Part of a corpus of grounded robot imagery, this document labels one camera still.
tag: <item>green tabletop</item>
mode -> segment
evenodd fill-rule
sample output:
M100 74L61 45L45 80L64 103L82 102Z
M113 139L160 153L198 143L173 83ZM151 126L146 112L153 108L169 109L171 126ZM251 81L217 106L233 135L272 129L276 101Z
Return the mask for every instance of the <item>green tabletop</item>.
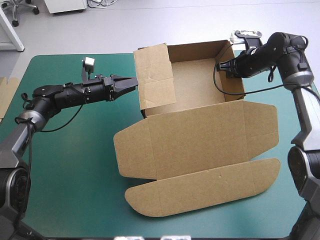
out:
M136 74L132 54L86 56L95 58L96 74ZM26 92L31 96L33 90L42 85L80 83L83 57L81 54L40 55L31 60L0 124L0 141L14 129L14 117L22 111L20 94ZM245 79L246 90L281 84L278 72L273 83L268 83L267 77L265 72ZM125 191L148 180L119 174L113 137L142 119L136 90L114 102L84 105L64 129L34 135L32 187L24 222L51 237L271 238L287 235L305 204L298 196L287 164L291 139L300 130L293 97L290 91L278 88L248 95L245 99L275 105L278 110L279 144L256 157L276 157L281 161L280 174L266 192L168 217L152 218L135 212L125 200ZM62 110L46 129L63 125L77 109Z

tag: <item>chair base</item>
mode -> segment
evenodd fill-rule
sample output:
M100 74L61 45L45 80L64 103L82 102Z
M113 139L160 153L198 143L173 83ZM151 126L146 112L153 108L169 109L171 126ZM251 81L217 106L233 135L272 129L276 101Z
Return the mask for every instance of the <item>chair base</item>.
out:
M23 7L27 7L27 8L32 8L32 12L35 15L39 14L39 12L40 12L38 9L38 6L31 4L31 0L25 0L25 3L22 1L23 0L5 0L1 4L2 10L9 10L9 9L12 10L12 17L13 17L12 26L13 27L19 26L19 22L17 19L18 7L23 6Z

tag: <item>cardboard box flap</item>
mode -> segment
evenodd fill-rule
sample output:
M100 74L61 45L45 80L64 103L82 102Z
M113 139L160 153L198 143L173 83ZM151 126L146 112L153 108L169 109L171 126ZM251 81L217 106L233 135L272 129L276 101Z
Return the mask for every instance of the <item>cardboard box flap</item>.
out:
M238 100L150 116L114 146L122 176L160 180L247 162L278 138L274 106Z
M279 169L276 158L243 162L131 187L125 199L140 214L164 217L260 194Z
M20 84L19 79L0 77L0 122L5 117L9 105Z
M166 44L133 52L141 110L176 102L174 76Z

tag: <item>white wire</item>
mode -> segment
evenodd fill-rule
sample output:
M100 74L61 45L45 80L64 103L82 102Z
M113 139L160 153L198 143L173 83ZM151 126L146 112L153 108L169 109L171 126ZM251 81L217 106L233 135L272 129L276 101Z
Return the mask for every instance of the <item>white wire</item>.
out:
M115 4L116 2L118 2L118 0L112 0L111 2L109 2L108 0L101 0L101 2L98 2L96 0L90 0L90 3L89 1L87 1L87 4L91 8L106 9L108 6Z

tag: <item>cardboard box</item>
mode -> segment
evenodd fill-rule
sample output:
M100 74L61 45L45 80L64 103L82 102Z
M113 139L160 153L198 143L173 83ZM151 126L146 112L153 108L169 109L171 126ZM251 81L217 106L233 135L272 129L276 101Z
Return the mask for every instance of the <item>cardboard box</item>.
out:
M7 83L6 77L0 77L0 123L6 115L19 84L20 81L17 78L11 78Z
M213 84L216 59L229 45L134 52L146 119L118 132L114 146L122 176L156 180L125 192L137 212L163 217L205 208L257 195L276 180L279 160L250 161L278 144L276 108L224 95ZM233 57L228 48L220 60ZM216 80L225 91L244 91L241 78L217 72Z

